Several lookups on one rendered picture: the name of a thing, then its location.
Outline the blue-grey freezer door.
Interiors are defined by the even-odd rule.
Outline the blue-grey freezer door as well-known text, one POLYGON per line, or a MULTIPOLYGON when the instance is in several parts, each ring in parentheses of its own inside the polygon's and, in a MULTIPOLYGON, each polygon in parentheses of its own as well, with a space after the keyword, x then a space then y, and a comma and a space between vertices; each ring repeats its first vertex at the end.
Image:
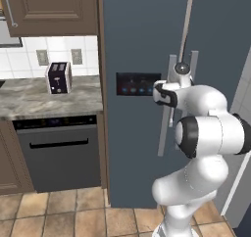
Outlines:
POLYGON ((118 72, 167 77, 179 51, 187 0, 103 0, 110 201, 114 208, 155 209, 152 184, 187 164, 168 130, 158 155, 163 108, 150 96, 119 96, 118 72))

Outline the blue-grey fridge door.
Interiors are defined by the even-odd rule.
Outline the blue-grey fridge door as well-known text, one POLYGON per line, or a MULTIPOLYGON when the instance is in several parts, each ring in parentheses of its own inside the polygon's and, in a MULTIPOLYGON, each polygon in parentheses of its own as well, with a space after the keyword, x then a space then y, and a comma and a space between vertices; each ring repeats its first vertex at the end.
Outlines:
POLYGON ((220 90, 251 124, 251 0, 193 0, 185 52, 198 53, 194 82, 220 90))

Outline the brown cupboard side panel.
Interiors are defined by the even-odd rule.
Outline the brown cupboard side panel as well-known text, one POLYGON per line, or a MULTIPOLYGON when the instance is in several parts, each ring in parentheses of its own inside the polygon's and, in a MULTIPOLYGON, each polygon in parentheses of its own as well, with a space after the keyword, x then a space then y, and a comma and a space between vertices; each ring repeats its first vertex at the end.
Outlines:
POLYGON ((99 50, 99 74, 102 94, 103 111, 101 112, 103 126, 103 163, 102 163, 102 186, 109 188, 109 170, 108 170, 108 129, 107 129, 107 88, 106 88, 106 70, 105 70, 105 39, 104 39, 104 13, 103 0, 97 0, 98 11, 98 50, 99 50))

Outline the black and white toaster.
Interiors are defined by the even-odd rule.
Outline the black and white toaster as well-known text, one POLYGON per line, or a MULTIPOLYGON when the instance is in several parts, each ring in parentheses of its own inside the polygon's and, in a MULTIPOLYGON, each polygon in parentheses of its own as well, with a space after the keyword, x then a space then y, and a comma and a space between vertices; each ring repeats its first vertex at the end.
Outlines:
POLYGON ((51 63, 46 72, 47 90, 50 94, 68 94, 72 90, 72 67, 70 62, 51 63))

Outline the dark grey dishwasher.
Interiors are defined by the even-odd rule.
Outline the dark grey dishwasher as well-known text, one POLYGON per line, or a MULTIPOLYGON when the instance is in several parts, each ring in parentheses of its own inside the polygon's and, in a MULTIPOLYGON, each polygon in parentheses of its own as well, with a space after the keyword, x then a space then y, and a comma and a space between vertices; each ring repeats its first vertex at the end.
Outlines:
POLYGON ((101 184, 95 115, 15 120, 21 148, 36 192, 97 187, 101 184), (31 144, 89 139, 86 145, 30 149, 31 144))

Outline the brown base cupboard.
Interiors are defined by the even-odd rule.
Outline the brown base cupboard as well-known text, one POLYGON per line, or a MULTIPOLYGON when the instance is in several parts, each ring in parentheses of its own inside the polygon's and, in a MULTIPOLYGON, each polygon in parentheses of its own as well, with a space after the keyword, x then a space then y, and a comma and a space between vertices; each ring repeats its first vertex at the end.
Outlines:
POLYGON ((0 195, 33 192, 34 188, 13 123, 0 120, 0 195))

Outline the grey wall outlet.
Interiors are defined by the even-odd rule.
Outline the grey wall outlet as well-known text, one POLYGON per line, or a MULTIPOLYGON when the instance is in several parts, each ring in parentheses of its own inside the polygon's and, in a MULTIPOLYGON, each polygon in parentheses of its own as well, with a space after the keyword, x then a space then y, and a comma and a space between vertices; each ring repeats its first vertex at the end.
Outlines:
POLYGON ((80 49, 72 49, 72 61, 74 65, 81 65, 82 64, 82 53, 80 49))
POLYGON ((37 50, 36 51, 37 61, 40 66, 48 66, 49 60, 46 50, 37 50))

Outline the brown wall cupboard door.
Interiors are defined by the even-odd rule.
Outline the brown wall cupboard door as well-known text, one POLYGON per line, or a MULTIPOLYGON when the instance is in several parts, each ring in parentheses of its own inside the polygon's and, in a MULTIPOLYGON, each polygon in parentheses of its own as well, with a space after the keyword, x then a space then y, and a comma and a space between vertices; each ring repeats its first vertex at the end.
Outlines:
POLYGON ((96 35, 97 0, 1 0, 12 37, 96 35))

